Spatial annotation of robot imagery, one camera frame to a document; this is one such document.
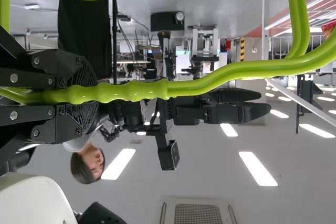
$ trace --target metal pole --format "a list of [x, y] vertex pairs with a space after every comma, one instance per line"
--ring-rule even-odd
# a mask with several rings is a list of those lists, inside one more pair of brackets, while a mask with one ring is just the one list
[[[300, 97], [300, 88], [301, 88], [301, 75], [297, 76], [298, 84], [297, 84], [297, 96]], [[299, 134], [299, 120], [300, 120], [300, 105], [296, 104], [296, 134]]]
[[117, 0], [112, 0], [113, 84], [117, 84]]
[[269, 31], [265, 27], [269, 23], [269, 0], [262, 0], [262, 20], [261, 20], [261, 59], [268, 60], [269, 45], [268, 36]]

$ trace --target person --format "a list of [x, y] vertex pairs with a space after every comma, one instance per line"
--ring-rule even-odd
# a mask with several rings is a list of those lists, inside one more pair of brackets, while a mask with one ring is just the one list
[[[59, 0], [57, 23], [58, 48], [85, 56], [97, 79], [110, 78], [112, 47], [108, 0]], [[97, 126], [93, 128], [85, 136], [62, 144], [73, 152], [70, 170], [75, 180], [82, 184], [98, 181], [105, 166], [103, 151], [89, 141], [98, 129]]]
[[106, 111], [105, 105], [102, 104], [87, 134], [62, 143], [66, 150], [72, 152], [70, 170], [75, 180], [81, 184], [99, 181], [105, 169], [104, 153], [102, 149], [96, 148], [90, 139], [106, 123], [109, 117]]
[[104, 171], [105, 157], [103, 151], [89, 142], [79, 152], [74, 152], [70, 160], [73, 177], [79, 183], [91, 184], [100, 180]]

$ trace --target white machine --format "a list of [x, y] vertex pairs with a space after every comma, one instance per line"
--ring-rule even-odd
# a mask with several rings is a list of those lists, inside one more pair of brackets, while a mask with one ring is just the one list
[[0, 177], [1, 223], [77, 224], [61, 188], [50, 178], [19, 173]]

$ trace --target railing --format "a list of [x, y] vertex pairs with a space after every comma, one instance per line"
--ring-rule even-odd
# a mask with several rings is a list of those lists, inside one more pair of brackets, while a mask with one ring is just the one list
[[[308, 51], [313, 51], [314, 48], [320, 46], [326, 37], [324, 35], [311, 35], [309, 40]], [[293, 42], [293, 36], [277, 36], [271, 37], [271, 59], [283, 59], [291, 49], [291, 44]]]

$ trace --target green tube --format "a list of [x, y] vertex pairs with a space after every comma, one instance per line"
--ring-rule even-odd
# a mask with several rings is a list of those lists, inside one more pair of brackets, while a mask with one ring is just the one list
[[285, 58], [302, 56], [310, 40], [306, 0], [288, 0], [292, 25], [293, 43]]
[[45, 90], [28, 95], [11, 93], [11, 99], [32, 104], [43, 102], [57, 104], [69, 102], [81, 104], [96, 100], [107, 103], [115, 99], [140, 101], [142, 99], [199, 95], [211, 91], [230, 80], [264, 79], [273, 76], [302, 74], [319, 69], [336, 59], [336, 29], [318, 48], [303, 55], [309, 42], [309, 26], [306, 0], [289, 0], [293, 32], [297, 40], [290, 57], [282, 60], [244, 61], [221, 67], [207, 76], [194, 81], [169, 82], [160, 80], [152, 83], [131, 81], [124, 85], [101, 83], [95, 87], [71, 86], [61, 90]]
[[2, 26], [8, 33], [11, 28], [10, 11], [11, 0], [0, 0], [0, 26]]
[[336, 30], [321, 46], [302, 57], [232, 63], [194, 81], [169, 82], [164, 79], [151, 83], [131, 81], [124, 85], [101, 83], [88, 88], [71, 86], [62, 90], [45, 90], [43, 98], [47, 104], [61, 102], [81, 104], [92, 100], [102, 103], [115, 99], [135, 102], [142, 99], [199, 95], [230, 80], [302, 74], [321, 68], [334, 59], [336, 59]]

